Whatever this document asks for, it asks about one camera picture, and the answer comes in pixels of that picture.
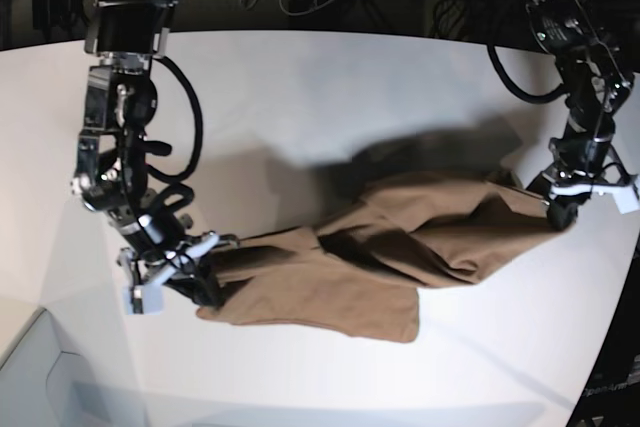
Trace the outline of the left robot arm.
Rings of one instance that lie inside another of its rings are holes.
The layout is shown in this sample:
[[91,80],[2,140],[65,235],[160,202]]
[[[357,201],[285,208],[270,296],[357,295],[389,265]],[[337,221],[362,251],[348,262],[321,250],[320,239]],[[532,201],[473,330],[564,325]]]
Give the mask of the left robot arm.
[[[546,94],[520,88],[498,57],[498,32],[515,6],[525,10],[534,39],[559,73],[560,84]],[[615,116],[632,93],[634,74],[587,0],[508,0],[494,17],[487,51],[514,96],[534,105],[563,99],[568,109],[562,135],[549,142],[552,162],[532,183],[546,201],[551,226],[567,229],[593,195],[611,196],[622,213],[638,210],[639,178],[628,172],[613,145]]]

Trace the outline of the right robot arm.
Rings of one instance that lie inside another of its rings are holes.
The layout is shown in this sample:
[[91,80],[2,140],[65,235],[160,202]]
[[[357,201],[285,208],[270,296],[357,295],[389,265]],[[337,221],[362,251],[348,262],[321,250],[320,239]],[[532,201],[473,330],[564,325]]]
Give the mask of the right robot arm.
[[[221,307],[225,296],[207,257],[215,248],[237,244],[232,235],[192,234],[185,214],[194,199],[187,180],[200,160],[204,121],[192,84],[165,53],[178,1],[95,0],[85,40],[98,64],[88,73],[71,188],[125,240],[117,262],[128,278],[125,303],[134,314],[160,310],[164,288],[199,306]],[[146,134],[157,110],[154,64],[183,87],[194,118],[190,160],[177,174],[148,163],[149,156],[172,151]]]

